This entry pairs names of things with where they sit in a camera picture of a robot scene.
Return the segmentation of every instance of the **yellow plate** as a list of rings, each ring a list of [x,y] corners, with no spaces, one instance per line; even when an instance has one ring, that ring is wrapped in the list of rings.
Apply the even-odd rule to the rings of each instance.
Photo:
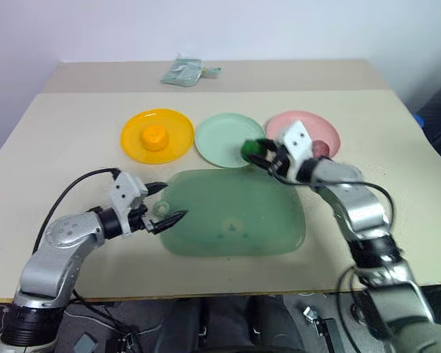
[[[180,158],[194,141],[191,120],[171,109],[153,109],[131,118],[121,133],[121,147],[133,160],[161,164]]]

